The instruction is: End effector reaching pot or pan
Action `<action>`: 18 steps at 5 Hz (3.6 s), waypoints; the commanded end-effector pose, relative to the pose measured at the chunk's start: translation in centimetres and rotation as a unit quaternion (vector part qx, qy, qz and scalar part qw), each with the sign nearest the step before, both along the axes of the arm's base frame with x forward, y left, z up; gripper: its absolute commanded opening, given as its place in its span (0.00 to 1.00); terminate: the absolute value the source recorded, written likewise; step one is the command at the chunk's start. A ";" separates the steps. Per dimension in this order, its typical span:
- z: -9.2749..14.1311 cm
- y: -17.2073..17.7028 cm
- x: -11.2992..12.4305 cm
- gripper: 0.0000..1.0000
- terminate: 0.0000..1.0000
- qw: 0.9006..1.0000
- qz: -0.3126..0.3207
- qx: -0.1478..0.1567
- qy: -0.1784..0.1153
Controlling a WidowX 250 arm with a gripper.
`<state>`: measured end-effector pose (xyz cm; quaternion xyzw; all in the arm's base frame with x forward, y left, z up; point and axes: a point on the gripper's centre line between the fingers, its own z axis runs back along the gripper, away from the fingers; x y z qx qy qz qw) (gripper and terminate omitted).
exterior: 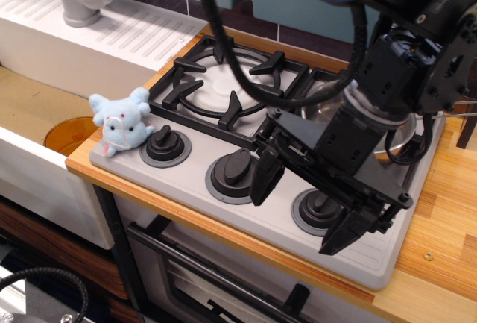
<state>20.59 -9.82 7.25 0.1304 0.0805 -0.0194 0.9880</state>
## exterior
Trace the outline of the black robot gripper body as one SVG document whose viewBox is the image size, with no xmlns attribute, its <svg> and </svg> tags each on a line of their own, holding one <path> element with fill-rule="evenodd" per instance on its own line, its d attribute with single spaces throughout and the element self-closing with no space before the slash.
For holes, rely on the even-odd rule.
<svg viewBox="0 0 477 323">
<path fill-rule="evenodd" d="M 272 130 L 262 141 L 259 157 L 265 149 L 277 150 L 285 170 L 339 203 L 341 214 L 366 210 L 373 215 L 367 232 L 386 233 L 412 200 L 376 159 L 374 149 L 410 115 L 383 111 L 357 89 L 348 87 L 344 95 L 344 103 L 327 125 L 282 108 L 268 109 Z"/>
</svg>

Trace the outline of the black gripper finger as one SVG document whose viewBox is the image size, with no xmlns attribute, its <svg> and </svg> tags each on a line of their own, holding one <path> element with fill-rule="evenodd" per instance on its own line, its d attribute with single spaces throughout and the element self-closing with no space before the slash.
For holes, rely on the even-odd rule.
<svg viewBox="0 0 477 323">
<path fill-rule="evenodd" d="M 372 226 L 373 215 L 366 210 L 345 211 L 325 234 L 319 253 L 337 254 L 360 239 Z"/>
<path fill-rule="evenodd" d="M 275 149 L 265 149 L 257 163 L 250 187 L 250 198 L 255 206 L 263 204 L 282 178 L 285 166 Z"/>
</svg>

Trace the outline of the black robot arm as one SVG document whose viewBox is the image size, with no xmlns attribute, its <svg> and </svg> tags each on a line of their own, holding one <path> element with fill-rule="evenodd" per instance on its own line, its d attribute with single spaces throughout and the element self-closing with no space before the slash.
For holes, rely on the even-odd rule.
<svg viewBox="0 0 477 323">
<path fill-rule="evenodd" d="M 251 191 L 261 204 L 285 169 L 341 206 L 320 248 L 333 255 L 367 232 L 385 232 L 408 193 L 375 158 L 410 117 L 423 120 L 419 161 L 432 117 L 467 92 L 476 55 L 476 0 L 322 0 L 348 6 L 355 28 L 349 67 L 336 84 L 293 101 L 271 98 L 277 134 L 263 149 Z"/>
</svg>

